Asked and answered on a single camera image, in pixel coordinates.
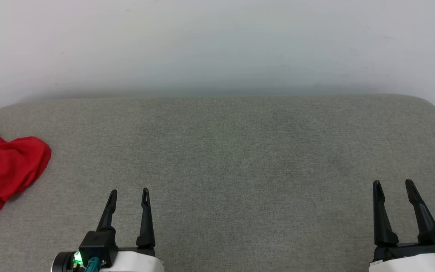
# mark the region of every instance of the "white wall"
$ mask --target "white wall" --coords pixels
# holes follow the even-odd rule
[[[435,104],[435,1],[0,0],[0,107],[103,93]]]

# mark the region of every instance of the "teal cable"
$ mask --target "teal cable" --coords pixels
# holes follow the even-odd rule
[[[88,261],[85,272],[99,272],[100,268],[102,268],[102,263],[100,263],[100,259],[97,257],[93,257],[90,259],[90,261]]]

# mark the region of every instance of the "gray fabric surface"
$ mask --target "gray fabric surface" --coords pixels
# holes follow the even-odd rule
[[[407,178],[435,217],[435,107],[409,96],[47,100],[1,109],[0,136],[53,152],[0,212],[0,272],[48,271],[114,188],[122,247],[149,188],[168,272],[367,271],[375,179],[401,242]]]

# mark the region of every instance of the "gray upholstered table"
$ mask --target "gray upholstered table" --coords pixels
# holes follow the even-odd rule
[[[1,109],[0,136],[53,152],[0,212],[0,272],[48,271],[114,188],[119,246],[149,188],[169,272],[367,271],[375,179],[401,241],[418,233],[405,179],[435,217],[435,107],[408,96],[47,100]]]

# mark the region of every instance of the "green led light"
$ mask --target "green led light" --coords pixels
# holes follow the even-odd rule
[[[80,254],[80,251],[75,253],[75,256],[73,257],[73,262],[83,266],[83,260],[82,260],[82,255]]]

